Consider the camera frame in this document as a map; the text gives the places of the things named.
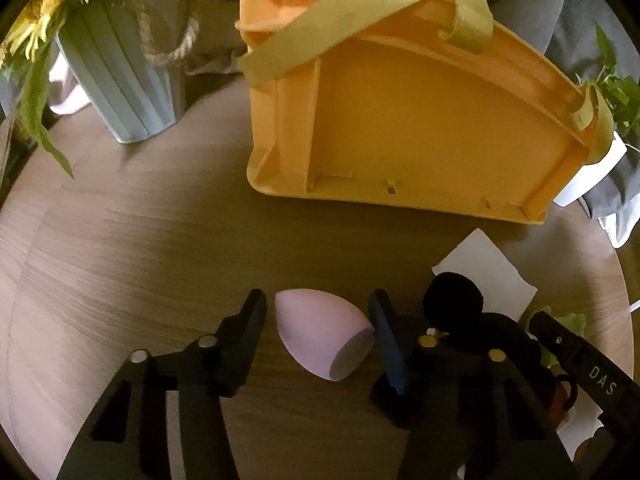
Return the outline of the pink makeup sponge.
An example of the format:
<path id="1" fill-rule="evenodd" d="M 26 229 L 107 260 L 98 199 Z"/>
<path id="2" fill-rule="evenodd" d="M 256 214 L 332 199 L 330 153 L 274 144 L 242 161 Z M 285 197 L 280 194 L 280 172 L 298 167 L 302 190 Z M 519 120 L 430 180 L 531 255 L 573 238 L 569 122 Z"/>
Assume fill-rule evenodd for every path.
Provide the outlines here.
<path id="1" fill-rule="evenodd" d="M 352 374 L 373 348 L 373 325 L 340 296 L 285 289 L 274 296 L 274 307 L 285 349 L 301 367 L 329 382 Z"/>

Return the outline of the orange plastic crate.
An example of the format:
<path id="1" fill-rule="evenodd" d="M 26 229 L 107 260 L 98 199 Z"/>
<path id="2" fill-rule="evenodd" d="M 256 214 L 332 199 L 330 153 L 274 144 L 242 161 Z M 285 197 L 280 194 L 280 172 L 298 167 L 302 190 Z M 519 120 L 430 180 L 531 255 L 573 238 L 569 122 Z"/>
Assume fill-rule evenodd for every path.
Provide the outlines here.
<path id="1" fill-rule="evenodd" d="M 268 195 L 539 224 L 614 139 L 486 0 L 240 0 L 236 26 Z"/>

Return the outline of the white paper napkin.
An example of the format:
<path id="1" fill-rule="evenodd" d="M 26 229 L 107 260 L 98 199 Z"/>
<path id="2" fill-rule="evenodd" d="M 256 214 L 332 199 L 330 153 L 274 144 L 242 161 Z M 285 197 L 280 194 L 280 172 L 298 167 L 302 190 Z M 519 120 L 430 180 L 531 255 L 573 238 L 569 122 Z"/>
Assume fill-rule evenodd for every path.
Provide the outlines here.
<path id="1" fill-rule="evenodd" d="M 481 230 L 475 229 L 440 263 L 434 275 L 444 272 L 465 276 L 484 297 L 484 310 L 518 321 L 536 296 L 535 286 L 521 277 L 502 251 Z"/>

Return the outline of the white plant pot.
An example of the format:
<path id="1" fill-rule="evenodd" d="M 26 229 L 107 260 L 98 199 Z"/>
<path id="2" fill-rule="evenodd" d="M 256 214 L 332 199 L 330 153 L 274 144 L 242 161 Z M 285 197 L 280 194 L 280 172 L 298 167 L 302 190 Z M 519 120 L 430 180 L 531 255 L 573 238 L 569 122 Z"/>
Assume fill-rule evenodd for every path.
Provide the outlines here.
<path id="1" fill-rule="evenodd" d="M 600 183 L 607 174 L 620 162 L 627 153 L 627 147 L 623 139 L 614 132 L 614 140 L 606 155 L 592 165 L 582 166 L 572 180 L 562 188 L 562 191 L 555 196 L 553 203 L 560 207 L 574 203 L 580 196 L 583 196 L 598 183 Z"/>

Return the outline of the black mouse plush toy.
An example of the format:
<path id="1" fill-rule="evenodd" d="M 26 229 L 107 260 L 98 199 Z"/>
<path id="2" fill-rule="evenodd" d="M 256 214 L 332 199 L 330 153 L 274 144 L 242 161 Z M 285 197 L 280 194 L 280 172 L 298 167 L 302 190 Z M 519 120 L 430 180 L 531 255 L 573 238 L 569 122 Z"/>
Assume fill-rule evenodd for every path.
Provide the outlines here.
<path id="1" fill-rule="evenodd" d="M 569 374 L 552 372 L 549 359 L 536 339 L 508 316 L 486 312 L 484 296 L 461 274 L 438 274 L 421 301 L 427 327 L 448 342 L 461 342 L 484 358 L 514 365 L 551 426 L 560 428 L 577 401 L 577 384 Z"/>

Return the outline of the sunflower bouquet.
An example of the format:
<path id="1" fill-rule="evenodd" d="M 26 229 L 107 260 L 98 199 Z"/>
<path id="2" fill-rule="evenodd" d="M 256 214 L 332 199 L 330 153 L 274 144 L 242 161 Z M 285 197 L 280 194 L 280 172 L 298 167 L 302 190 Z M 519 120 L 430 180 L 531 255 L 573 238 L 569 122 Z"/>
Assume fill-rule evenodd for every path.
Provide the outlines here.
<path id="1" fill-rule="evenodd" d="M 54 144 L 43 114 L 53 104 L 56 84 L 50 76 L 57 58 L 64 58 L 56 37 L 66 18 L 92 0 L 28 0 L 1 41 L 1 73 L 17 84 L 14 105 L 26 134 L 47 152 L 66 174 L 73 168 Z M 198 36 L 182 62 L 184 76 L 196 73 L 233 73 L 244 47 L 233 23 L 239 0 L 194 0 Z M 85 92 L 74 77 L 78 89 Z"/>

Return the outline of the green potted plant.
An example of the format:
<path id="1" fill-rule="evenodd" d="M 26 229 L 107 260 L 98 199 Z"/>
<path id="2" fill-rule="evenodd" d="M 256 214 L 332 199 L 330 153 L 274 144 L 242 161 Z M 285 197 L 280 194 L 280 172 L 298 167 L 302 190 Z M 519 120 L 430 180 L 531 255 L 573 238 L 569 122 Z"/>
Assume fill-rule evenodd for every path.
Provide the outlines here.
<path id="1" fill-rule="evenodd" d="M 627 148 L 639 153 L 639 81 L 620 76 L 611 39 L 598 22 L 594 23 L 594 30 L 600 51 L 597 76 L 584 79 L 575 74 L 576 80 L 578 84 L 590 82 L 600 91 L 612 112 L 618 135 Z"/>

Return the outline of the green felt leaf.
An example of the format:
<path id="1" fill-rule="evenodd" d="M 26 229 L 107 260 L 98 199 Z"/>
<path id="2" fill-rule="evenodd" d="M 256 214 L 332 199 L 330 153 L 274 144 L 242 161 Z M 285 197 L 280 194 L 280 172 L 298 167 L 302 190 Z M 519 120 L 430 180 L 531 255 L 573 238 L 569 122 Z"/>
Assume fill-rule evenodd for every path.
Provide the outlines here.
<path id="1" fill-rule="evenodd" d="M 585 336 L 587 317 L 583 313 L 569 313 L 566 315 L 554 315 L 550 306 L 544 306 L 536 310 L 528 319 L 526 328 L 530 333 L 530 322 L 537 313 L 544 312 L 550 315 L 556 322 L 567 328 L 573 334 L 583 337 Z M 549 370 L 558 364 L 558 359 L 547 349 L 541 349 L 541 364 Z"/>

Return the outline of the grey ribbed vase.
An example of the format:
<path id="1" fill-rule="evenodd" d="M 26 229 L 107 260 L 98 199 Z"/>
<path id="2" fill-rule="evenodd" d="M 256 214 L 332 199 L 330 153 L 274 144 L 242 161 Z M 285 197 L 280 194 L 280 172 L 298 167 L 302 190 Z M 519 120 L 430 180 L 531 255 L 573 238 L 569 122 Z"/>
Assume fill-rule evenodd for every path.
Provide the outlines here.
<path id="1" fill-rule="evenodd" d="M 199 28 L 194 0 L 92 0 L 56 41 L 114 138 L 133 144 L 186 112 L 182 62 Z"/>

